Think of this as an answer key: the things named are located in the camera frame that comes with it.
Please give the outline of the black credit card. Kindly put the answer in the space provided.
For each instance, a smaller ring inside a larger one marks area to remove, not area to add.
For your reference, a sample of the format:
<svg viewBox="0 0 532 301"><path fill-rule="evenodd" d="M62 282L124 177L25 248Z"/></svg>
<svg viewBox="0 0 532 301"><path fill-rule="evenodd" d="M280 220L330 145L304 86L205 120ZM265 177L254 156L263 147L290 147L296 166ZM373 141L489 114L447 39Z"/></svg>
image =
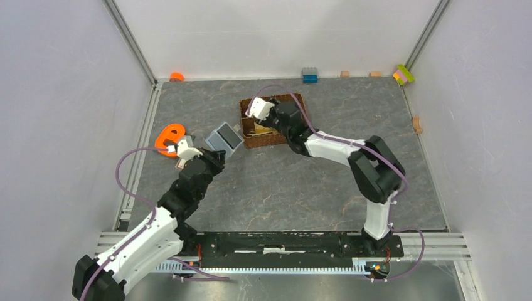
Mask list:
<svg viewBox="0 0 532 301"><path fill-rule="evenodd" d="M230 146L231 149L236 149L241 143L242 139L237 132L234 131L228 124L222 125L217 133Z"/></svg>

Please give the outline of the grey card holder wallet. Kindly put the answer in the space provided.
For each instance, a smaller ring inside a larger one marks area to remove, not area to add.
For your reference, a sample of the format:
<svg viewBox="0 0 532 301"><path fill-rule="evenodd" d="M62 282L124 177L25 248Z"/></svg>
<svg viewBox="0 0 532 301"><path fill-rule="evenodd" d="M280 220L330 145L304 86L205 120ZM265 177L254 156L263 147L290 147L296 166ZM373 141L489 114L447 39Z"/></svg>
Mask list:
<svg viewBox="0 0 532 301"><path fill-rule="evenodd" d="M244 139L227 122L223 122L206 136L205 143L212 151L225 151L227 160L243 145Z"/></svg>

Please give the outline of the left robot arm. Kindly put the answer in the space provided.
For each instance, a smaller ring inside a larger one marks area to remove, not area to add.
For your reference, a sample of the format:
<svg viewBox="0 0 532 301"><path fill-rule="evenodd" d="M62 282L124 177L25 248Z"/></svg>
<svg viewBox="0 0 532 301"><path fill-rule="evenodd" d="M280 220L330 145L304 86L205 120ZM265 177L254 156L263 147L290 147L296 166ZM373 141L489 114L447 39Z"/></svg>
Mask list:
<svg viewBox="0 0 532 301"><path fill-rule="evenodd" d="M77 300L125 300L159 264L196 250L197 231L186 220L224 169L226 152L192 147L181 155L186 159L184 168L146 221L95 258L85 255L79 259L72 285Z"/></svg>

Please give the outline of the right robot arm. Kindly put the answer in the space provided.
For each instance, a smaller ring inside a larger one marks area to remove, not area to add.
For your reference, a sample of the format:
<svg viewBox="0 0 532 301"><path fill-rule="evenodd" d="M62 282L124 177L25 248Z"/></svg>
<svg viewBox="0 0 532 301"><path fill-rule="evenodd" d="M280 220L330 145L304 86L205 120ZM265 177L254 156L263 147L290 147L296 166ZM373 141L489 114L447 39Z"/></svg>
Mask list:
<svg viewBox="0 0 532 301"><path fill-rule="evenodd" d="M255 97L246 115L282 134L293 152L350 168L367 200L362 246L371 256L387 249L391 237L390 206L407 181L398 159L378 136L353 140L329 135L309 124L298 100L279 102Z"/></svg>

